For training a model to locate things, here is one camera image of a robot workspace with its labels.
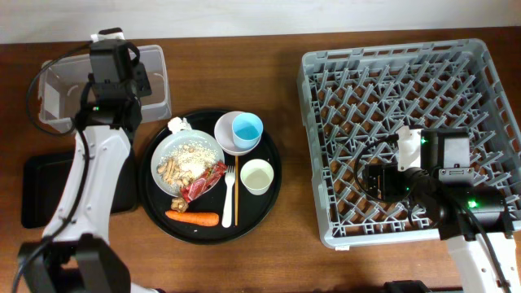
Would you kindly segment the white tissue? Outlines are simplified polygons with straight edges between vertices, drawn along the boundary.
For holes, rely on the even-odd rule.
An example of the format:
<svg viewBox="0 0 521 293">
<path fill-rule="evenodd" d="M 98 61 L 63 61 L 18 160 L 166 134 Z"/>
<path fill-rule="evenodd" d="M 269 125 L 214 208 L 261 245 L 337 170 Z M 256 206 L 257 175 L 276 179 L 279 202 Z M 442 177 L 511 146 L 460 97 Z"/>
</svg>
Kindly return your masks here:
<svg viewBox="0 0 521 293">
<path fill-rule="evenodd" d="M 183 130 L 192 130 L 187 118 L 174 117 L 167 123 L 168 130 L 172 133 L 179 133 Z"/>
</svg>

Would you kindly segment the grey plate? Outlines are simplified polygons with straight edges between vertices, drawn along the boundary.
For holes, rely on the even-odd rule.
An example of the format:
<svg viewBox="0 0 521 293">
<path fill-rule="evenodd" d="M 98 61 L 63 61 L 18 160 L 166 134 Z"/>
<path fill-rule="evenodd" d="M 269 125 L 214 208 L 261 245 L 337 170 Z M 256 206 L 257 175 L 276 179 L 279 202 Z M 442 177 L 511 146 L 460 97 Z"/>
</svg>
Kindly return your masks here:
<svg viewBox="0 0 521 293">
<path fill-rule="evenodd" d="M 183 130 L 175 134 L 167 133 L 165 138 L 160 139 L 158 146 L 152 147 L 153 153 L 150 162 L 151 175 L 154 182 L 167 195 L 178 197 L 181 195 L 181 189 L 171 187 L 162 182 L 160 175 L 156 172 L 156 168 L 169 158 L 169 154 L 175 147 L 191 143 L 198 143 L 215 150 L 217 152 L 217 162 L 225 162 L 224 152 L 212 135 L 200 130 Z"/>
</svg>

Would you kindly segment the red snack wrapper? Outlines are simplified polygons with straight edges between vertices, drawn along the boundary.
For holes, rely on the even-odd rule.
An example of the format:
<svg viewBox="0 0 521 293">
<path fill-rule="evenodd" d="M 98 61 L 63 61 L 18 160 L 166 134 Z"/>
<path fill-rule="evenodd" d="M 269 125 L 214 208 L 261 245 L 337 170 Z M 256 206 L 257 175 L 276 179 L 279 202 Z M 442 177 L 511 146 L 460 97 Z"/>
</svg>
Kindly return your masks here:
<svg viewBox="0 0 521 293">
<path fill-rule="evenodd" d="M 204 173 L 189 186 L 181 190 L 182 198 L 187 203 L 196 200 L 202 194 L 213 188 L 225 174 L 226 170 L 227 166 L 222 161 L 218 161 L 212 167 L 207 168 Z"/>
</svg>

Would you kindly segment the blue plastic cup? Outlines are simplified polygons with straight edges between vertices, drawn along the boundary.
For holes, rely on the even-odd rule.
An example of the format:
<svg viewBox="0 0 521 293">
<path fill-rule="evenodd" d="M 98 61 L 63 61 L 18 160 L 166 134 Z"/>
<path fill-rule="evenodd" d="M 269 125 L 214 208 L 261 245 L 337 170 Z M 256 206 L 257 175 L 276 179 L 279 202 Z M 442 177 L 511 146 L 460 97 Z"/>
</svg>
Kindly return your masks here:
<svg viewBox="0 0 521 293">
<path fill-rule="evenodd" d="M 232 121 L 233 141 L 239 149 L 251 149 L 261 139 L 264 125 L 259 116 L 243 112 Z"/>
</svg>

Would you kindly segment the white cup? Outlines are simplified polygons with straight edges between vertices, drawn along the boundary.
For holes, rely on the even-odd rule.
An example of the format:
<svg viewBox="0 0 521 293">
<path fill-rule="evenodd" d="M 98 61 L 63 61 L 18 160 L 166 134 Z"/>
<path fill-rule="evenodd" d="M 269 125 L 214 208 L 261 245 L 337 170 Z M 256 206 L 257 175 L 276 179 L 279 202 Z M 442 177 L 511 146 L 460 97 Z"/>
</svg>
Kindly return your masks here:
<svg viewBox="0 0 521 293">
<path fill-rule="evenodd" d="M 239 178 L 252 195 L 263 195 L 274 180 L 274 169 L 266 160 L 249 160 L 241 168 Z"/>
</svg>

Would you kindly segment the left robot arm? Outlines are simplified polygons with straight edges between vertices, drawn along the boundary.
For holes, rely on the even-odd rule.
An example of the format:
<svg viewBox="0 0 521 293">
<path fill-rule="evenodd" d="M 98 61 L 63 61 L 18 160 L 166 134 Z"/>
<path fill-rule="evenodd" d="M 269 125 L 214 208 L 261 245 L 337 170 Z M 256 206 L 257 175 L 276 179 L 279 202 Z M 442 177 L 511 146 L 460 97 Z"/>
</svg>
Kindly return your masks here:
<svg viewBox="0 0 521 293">
<path fill-rule="evenodd" d="M 109 221 L 121 170 L 151 94 L 138 48 L 121 28 L 92 35 L 91 73 L 72 120 L 76 149 L 58 207 L 38 242 L 25 242 L 11 285 L 31 292 L 143 292 L 110 248 Z"/>
</svg>

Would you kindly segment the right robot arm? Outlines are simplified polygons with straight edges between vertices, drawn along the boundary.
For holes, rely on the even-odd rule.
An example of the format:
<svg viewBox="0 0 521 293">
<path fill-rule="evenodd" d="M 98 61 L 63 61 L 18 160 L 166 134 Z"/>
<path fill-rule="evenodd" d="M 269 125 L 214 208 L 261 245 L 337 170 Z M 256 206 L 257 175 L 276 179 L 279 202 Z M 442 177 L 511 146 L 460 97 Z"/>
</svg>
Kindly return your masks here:
<svg viewBox="0 0 521 293">
<path fill-rule="evenodd" d="M 496 187 L 475 185 L 469 133 L 402 126 L 361 152 L 383 143 L 397 145 L 397 162 L 355 167 L 358 188 L 374 201 L 423 208 L 446 242 L 465 292 L 518 292 L 506 198 Z"/>
</svg>

